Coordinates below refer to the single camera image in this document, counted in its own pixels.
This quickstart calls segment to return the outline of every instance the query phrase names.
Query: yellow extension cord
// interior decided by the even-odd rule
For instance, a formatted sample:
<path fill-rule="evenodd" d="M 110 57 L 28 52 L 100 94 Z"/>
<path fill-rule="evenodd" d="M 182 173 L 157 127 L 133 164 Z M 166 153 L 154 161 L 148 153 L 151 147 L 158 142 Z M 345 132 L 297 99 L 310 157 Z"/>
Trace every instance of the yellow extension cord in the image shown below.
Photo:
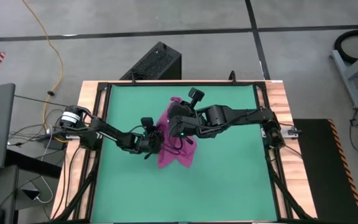
<path fill-rule="evenodd" d="M 51 90 L 53 92 L 53 91 L 55 91 L 57 86 L 59 86 L 59 84 L 60 84 L 60 82 L 62 81 L 62 78 L 63 78 L 63 60 L 62 60 L 59 52 L 57 51 L 57 49 L 50 42 L 49 36 L 47 34 L 47 31 L 45 30 L 45 27 L 42 25 L 41 21 L 38 19 L 37 15 L 35 15 L 34 11 L 30 8 L 30 6 L 26 3 L 25 0 L 22 0 L 22 2 L 27 7 L 27 9 L 31 12 L 31 14 L 34 16 L 34 18 L 37 20 L 38 24 L 40 24 L 40 27 L 42 28 L 42 31 L 44 32 L 45 38 L 47 39 L 48 45 L 55 51 L 55 53 L 57 54 L 57 57 L 59 58 L 59 61 L 60 61 L 60 77 L 59 77 L 59 80 L 56 82 L 55 86 L 53 86 L 53 88 Z M 47 99 L 45 100 L 46 103 L 44 104 L 44 112 L 42 113 L 42 120 L 43 120 L 45 130 L 48 128 L 48 126 L 46 124 L 45 116 L 46 116 L 46 113 L 47 113 L 47 108 L 48 108 L 48 102 L 49 101 L 50 101 L 50 95 L 48 95 Z M 61 139 L 56 138 L 56 137 L 53 137 L 53 138 L 56 141 L 59 141 L 59 142 L 62 142 L 62 143 L 68 142 L 68 141 L 61 140 Z"/>

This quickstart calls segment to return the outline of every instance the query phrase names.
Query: metal stand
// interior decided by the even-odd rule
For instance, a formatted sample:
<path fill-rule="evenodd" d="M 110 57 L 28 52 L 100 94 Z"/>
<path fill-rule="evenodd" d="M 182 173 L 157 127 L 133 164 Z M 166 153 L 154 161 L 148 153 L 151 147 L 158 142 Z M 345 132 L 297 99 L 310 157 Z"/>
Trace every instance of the metal stand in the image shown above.
<path fill-rule="evenodd" d="M 353 82 L 354 79 L 358 76 L 358 60 L 350 67 L 346 67 L 337 50 L 333 50 L 332 56 L 339 70 L 339 73 L 341 74 L 343 82 L 345 83 L 345 86 L 352 98 L 354 108 L 358 109 L 358 91 Z"/>

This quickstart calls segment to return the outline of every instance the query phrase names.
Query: desk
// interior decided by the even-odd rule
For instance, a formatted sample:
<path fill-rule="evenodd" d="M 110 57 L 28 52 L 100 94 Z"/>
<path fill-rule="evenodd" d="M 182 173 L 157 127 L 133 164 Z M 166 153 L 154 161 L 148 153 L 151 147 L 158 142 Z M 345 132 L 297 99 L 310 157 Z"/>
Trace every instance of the desk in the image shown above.
<path fill-rule="evenodd" d="M 14 92 L 14 84 L 0 85 L 0 168 L 16 165 L 23 170 L 58 178 L 60 175 L 59 166 L 6 149 L 11 125 Z"/>
<path fill-rule="evenodd" d="M 92 109 L 98 109 L 98 116 L 102 117 L 103 114 L 103 105 L 104 105 L 104 97 L 101 97 L 101 101 L 99 102 L 98 107 L 95 106 L 95 98 L 96 94 L 98 92 L 98 84 L 108 82 L 108 83 L 130 83 L 131 81 L 85 81 L 83 82 L 80 97 L 78 100 L 78 105 L 86 107 L 90 110 Z M 140 81 L 140 82 L 149 82 L 149 83 L 158 83 L 161 82 L 160 80 L 147 80 L 147 81 Z M 211 84 L 217 84 L 217 83 L 230 83 L 229 80 L 170 80 L 164 81 L 165 83 L 178 83 L 178 82 L 187 82 L 187 83 L 194 83 L 194 85 L 197 85 L 198 83 L 211 83 Z M 259 82 L 259 81 L 238 81 L 241 83 L 252 83 L 252 82 Z M 266 81 L 265 82 L 267 96 L 269 100 L 269 104 L 271 109 L 276 112 L 277 118 L 279 122 L 285 123 L 285 124 L 292 124 L 292 116 L 290 112 L 290 108 L 287 101 L 287 96 L 285 94 L 284 84 L 282 81 Z M 264 102 L 264 99 L 261 95 L 259 95 L 259 101 L 261 103 Z M 69 165 L 71 160 L 73 159 L 74 152 L 76 151 L 78 147 L 78 141 L 71 141 L 68 143 L 67 147 L 67 156 L 65 160 L 65 169 L 69 170 Z M 300 152 L 300 148 L 298 145 L 297 140 L 286 140 L 286 144 L 298 152 Z M 92 164 L 94 156 L 94 153 L 91 153 L 89 163 Z M 280 156 L 282 159 L 283 164 L 283 173 L 285 176 L 285 180 L 287 183 L 287 188 L 293 195 L 293 197 L 296 199 L 296 201 L 303 207 L 303 209 L 312 217 L 316 217 L 316 210 L 314 209 L 313 199 L 311 196 L 308 179 L 306 176 L 305 167 L 303 165 L 303 161 L 301 158 L 299 158 L 296 154 L 292 153 L 291 151 L 283 148 L 280 151 Z M 85 158 L 85 150 L 81 150 L 77 153 L 76 157 L 74 158 L 74 161 L 72 163 L 71 168 L 71 178 L 68 180 L 68 175 L 66 175 L 66 186 L 65 190 L 67 190 L 67 184 L 70 182 L 70 189 L 68 191 L 68 201 L 70 201 L 73 196 L 76 194 L 78 190 L 78 184 L 80 182 L 80 175 L 83 168 Z M 56 192 L 56 199 L 55 203 L 53 205 L 52 214 L 54 214 L 58 208 L 58 205 L 60 203 L 60 199 L 63 197 L 63 205 L 65 204 L 67 198 L 66 198 L 66 192 L 63 193 L 63 174 L 60 175 L 60 181 L 58 185 L 58 189 Z M 79 218 L 84 218 L 86 215 L 86 206 L 88 203 L 88 194 L 89 189 L 85 192 L 81 205 L 80 205 L 80 212 L 79 212 Z M 287 213 L 285 210 L 285 202 L 283 200 L 283 197 L 280 193 L 280 191 L 277 189 L 277 196 L 278 196 L 278 203 L 279 203 L 279 210 L 280 210 L 280 216 L 282 218 L 287 217 Z M 57 214 L 60 214 L 64 209 L 64 206 L 61 206 L 57 212 Z"/>
<path fill-rule="evenodd" d="M 16 195 L 12 192 L 16 190 L 18 176 L 17 166 L 0 169 L 0 204 L 3 202 L 1 209 L 5 211 L 5 224 L 14 223 Z"/>

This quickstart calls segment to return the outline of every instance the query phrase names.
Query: floor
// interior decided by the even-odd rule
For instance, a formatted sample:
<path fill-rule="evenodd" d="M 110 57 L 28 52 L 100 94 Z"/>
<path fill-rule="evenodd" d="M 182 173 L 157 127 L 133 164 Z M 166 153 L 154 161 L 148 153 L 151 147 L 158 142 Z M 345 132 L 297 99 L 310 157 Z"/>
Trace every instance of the floor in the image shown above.
<path fill-rule="evenodd" d="M 76 104 L 83 80 L 118 79 L 162 41 L 183 54 L 183 79 L 226 79 L 235 70 L 241 79 L 283 80 L 294 118 L 334 120 L 358 189 L 358 152 L 349 140 L 352 102 L 328 57 L 336 37 L 348 29 L 358 29 L 358 0 L 28 3 L 48 33 L 56 36 L 53 44 L 65 64 L 65 76 L 53 102 Z M 192 34 L 183 30 L 192 30 Z M 84 35 L 75 39 L 73 34 Z M 13 82 L 16 94 L 43 100 L 58 80 L 59 63 L 46 41 L 38 40 L 40 36 L 42 30 L 21 0 L 0 0 L 0 52 L 6 53 L 0 84 Z M 346 41 L 344 48 L 358 56 L 358 38 Z M 11 130 L 42 123 L 43 106 L 16 98 Z M 59 112 L 51 114 L 50 121 L 58 116 Z M 352 133 L 358 147 L 358 127 Z M 37 143 L 12 149 L 34 157 L 44 152 Z M 47 161 L 58 162 L 61 157 L 54 154 Z M 21 172 L 20 183 L 29 179 L 31 174 Z M 55 190 L 57 181 L 47 181 Z M 43 192 L 41 198 L 47 200 L 45 184 L 41 180 L 35 184 Z M 30 204 L 24 201 L 18 207 Z M 46 206 L 48 213 L 51 206 Z M 39 205 L 19 213 L 19 223 L 46 220 Z"/>

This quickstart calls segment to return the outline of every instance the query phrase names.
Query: black metal frame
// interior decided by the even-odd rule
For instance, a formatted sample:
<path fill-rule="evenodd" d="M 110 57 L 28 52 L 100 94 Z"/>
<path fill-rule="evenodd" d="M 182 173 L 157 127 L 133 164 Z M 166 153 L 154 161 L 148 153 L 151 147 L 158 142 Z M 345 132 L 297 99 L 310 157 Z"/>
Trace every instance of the black metal frame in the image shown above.
<path fill-rule="evenodd" d="M 101 99 L 101 92 L 106 90 L 106 95 L 104 97 L 104 106 L 103 106 L 103 115 L 102 115 L 102 119 L 106 120 L 107 118 L 107 114 L 108 114 L 108 106 L 109 106 L 109 99 L 110 99 L 110 95 L 111 95 L 111 89 L 112 86 L 116 85 L 116 86 L 232 86 L 232 85 L 240 85 L 240 86 L 249 86 L 252 85 L 253 86 L 253 90 L 254 90 L 254 95 L 255 95 L 255 103 L 257 107 L 260 107 L 260 102 L 259 102 L 259 94 L 258 94 L 258 89 L 261 90 L 262 92 L 262 96 L 264 99 L 264 107 L 269 108 L 269 98 L 267 96 L 267 89 L 266 89 L 266 84 L 264 81 L 254 81 L 254 82 L 237 82 L 236 81 L 236 76 L 235 74 L 231 73 L 230 78 L 232 81 L 231 82 L 156 82 L 156 83 L 152 83 L 152 82 L 128 82 L 128 83 L 99 83 L 98 85 L 98 92 L 96 94 L 96 98 L 95 98 L 95 106 L 94 106 L 94 110 L 93 110 L 93 114 L 96 115 L 98 114 L 98 108 L 100 105 L 100 99 Z M 265 148 L 265 153 L 267 156 L 267 162 L 270 161 L 270 156 L 269 156 L 269 149 Z M 280 157 L 280 152 L 279 151 L 274 151 L 275 153 L 275 157 L 276 157 L 276 163 L 277 163 L 277 167 L 278 167 L 278 174 L 279 177 L 281 179 L 281 181 L 283 182 L 283 184 L 286 186 L 285 183 L 285 177 L 284 177 L 284 172 L 283 172 L 283 167 L 282 167 L 282 161 L 281 161 L 281 157 Z M 98 151 L 95 155 L 95 158 L 98 158 L 101 154 L 101 150 Z M 88 170 L 88 165 L 89 165 L 89 152 L 86 152 L 85 154 L 85 160 L 83 163 L 83 169 L 81 172 L 81 179 L 80 179 L 80 185 L 81 183 L 83 183 L 83 180 L 85 180 L 86 178 L 86 171 Z M 272 187 L 272 195 L 273 195 L 273 201 L 275 204 L 275 211 L 277 214 L 277 220 L 281 219 L 281 215 L 280 215 L 280 207 L 278 204 L 278 197 L 277 197 L 277 191 L 275 188 L 275 183 L 272 180 L 272 178 L 270 178 L 270 185 Z M 87 207 L 86 207 L 86 216 L 85 219 L 86 220 L 90 220 L 91 218 L 91 212 L 92 212 L 92 206 L 93 206 L 93 200 L 94 200 L 94 191 L 95 191 L 95 187 L 96 187 L 96 181 L 97 178 L 95 178 L 95 181 L 93 181 L 91 183 L 91 186 L 89 188 L 89 196 L 88 196 L 88 203 L 87 203 Z M 287 212 L 287 217 L 288 218 L 292 218 L 292 210 L 291 210 L 291 206 L 288 203 L 288 200 L 284 198 L 285 201 L 285 210 Z M 77 205 L 77 207 L 75 208 L 75 212 L 74 212 L 74 219 L 79 218 L 79 210 L 80 210 L 80 205 Z"/>

